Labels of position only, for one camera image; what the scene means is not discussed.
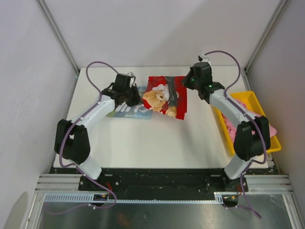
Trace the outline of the blue printed t shirt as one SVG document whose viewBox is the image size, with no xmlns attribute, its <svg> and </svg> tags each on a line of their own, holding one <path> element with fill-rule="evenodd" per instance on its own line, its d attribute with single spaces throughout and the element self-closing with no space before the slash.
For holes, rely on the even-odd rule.
<svg viewBox="0 0 305 229">
<path fill-rule="evenodd" d="M 108 113 L 107 117 L 135 118 L 135 119 L 149 120 L 152 117 L 152 111 L 145 108 L 141 104 L 130 107 L 126 103 L 123 103 L 118 107 L 116 107 L 115 110 Z"/>
</svg>

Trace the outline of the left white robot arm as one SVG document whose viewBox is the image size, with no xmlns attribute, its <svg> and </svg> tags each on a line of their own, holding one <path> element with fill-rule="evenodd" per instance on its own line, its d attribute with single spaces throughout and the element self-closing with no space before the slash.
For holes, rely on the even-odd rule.
<svg viewBox="0 0 305 229">
<path fill-rule="evenodd" d="M 90 177 L 88 184 L 96 191 L 104 188 L 105 178 L 100 176 L 101 166 L 90 155 L 89 132 L 123 103 L 128 106 L 142 104 L 135 79 L 132 73 L 117 74 L 113 83 L 99 91 L 88 110 L 71 120 L 61 119 L 57 124 L 54 151 L 59 155 L 60 166 L 76 166 Z"/>
</svg>

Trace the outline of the red t shirt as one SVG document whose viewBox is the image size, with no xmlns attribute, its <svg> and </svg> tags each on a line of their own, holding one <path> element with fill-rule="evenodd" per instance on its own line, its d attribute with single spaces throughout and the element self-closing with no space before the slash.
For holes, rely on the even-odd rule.
<svg viewBox="0 0 305 229">
<path fill-rule="evenodd" d="M 187 88 L 184 76 L 150 76 L 142 95 L 145 108 L 184 120 L 187 113 Z"/>
</svg>

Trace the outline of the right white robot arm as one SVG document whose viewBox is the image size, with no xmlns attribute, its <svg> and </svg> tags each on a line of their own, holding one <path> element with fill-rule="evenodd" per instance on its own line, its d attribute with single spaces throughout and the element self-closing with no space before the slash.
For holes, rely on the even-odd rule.
<svg viewBox="0 0 305 229">
<path fill-rule="evenodd" d="M 224 191 L 232 191 L 237 180 L 252 163 L 260 164 L 256 158 L 266 156 L 271 146 L 269 121 L 265 116 L 256 116 L 248 111 L 228 93 L 219 82 L 214 82 L 212 68 L 208 62 L 197 62 L 190 67 L 183 85 L 196 90 L 201 100 L 217 108 L 236 128 L 233 143 L 235 155 L 224 168 L 226 176 L 220 179 Z"/>
</svg>

